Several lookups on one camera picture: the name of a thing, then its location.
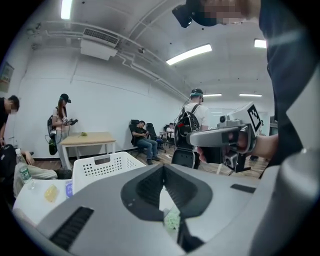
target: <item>air conditioner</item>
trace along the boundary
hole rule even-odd
[[[118,52],[118,50],[108,47],[105,44],[85,40],[83,38],[81,39],[80,48],[81,54],[96,57],[106,61],[108,61],[111,56],[116,56],[116,53]]]
[[[119,42],[119,38],[115,34],[109,32],[100,32],[87,27],[83,31],[82,38],[107,45],[111,48],[115,48]]]

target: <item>sneaker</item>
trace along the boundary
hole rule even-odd
[[[146,163],[148,164],[148,166],[152,166],[154,163],[151,161],[151,159],[147,159]]]
[[[156,155],[156,156],[152,157],[152,160],[160,161],[161,159]]]
[[[54,170],[56,175],[58,176],[58,180],[69,180],[72,178],[72,171],[71,170]]]

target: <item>white t-shirt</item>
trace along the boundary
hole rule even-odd
[[[175,129],[171,129],[170,127],[168,127],[166,129],[166,132],[168,133],[168,137],[170,136],[170,133],[171,133],[171,138],[175,137]]]
[[[197,104],[198,103],[189,103],[189,104],[185,105],[184,111],[191,112],[192,109],[194,108],[194,106]],[[198,120],[200,128],[201,128],[201,126],[209,126],[209,108],[207,108],[204,105],[200,105],[200,106],[198,106],[198,108],[196,109],[196,111],[193,114],[195,115],[196,119]]]

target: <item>white ceiling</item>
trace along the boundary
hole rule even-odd
[[[99,26],[119,33],[136,41],[157,55],[163,62],[155,61],[153,70],[167,72],[168,77],[176,76],[185,80],[189,86],[182,88],[183,93],[190,88],[201,88],[207,94],[258,93],[272,99],[273,91],[267,72],[266,50],[254,48],[254,39],[262,39],[257,24],[217,25],[202,27],[193,22],[190,27],[182,28],[172,14],[172,9],[185,0],[73,0],[71,21]],[[42,32],[77,30],[77,26],[65,27],[61,23],[60,0],[48,0],[31,20],[42,22]],[[54,45],[57,38],[50,40],[42,33],[42,43]],[[213,51],[198,55],[173,66],[164,62],[192,48],[210,43]],[[125,41],[122,47],[138,53],[138,47]],[[148,59],[155,59],[146,53]]]

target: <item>white table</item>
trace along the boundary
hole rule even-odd
[[[35,179],[34,189],[23,186],[12,210],[20,209],[35,225],[38,225],[48,213],[67,199],[67,181],[72,181],[72,179]],[[57,187],[58,195],[55,202],[48,202],[45,199],[45,191],[52,184]]]
[[[70,162],[68,161],[68,147],[75,147],[76,158],[79,159],[78,147],[105,145],[105,153],[109,154],[108,145],[112,147],[112,153],[116,152],[116,140],[112,137],[110,132],[87,132],[87,136],[80,136],[81,133],[72,133],[62,142],[62,150],[66,166],[71,170]]]

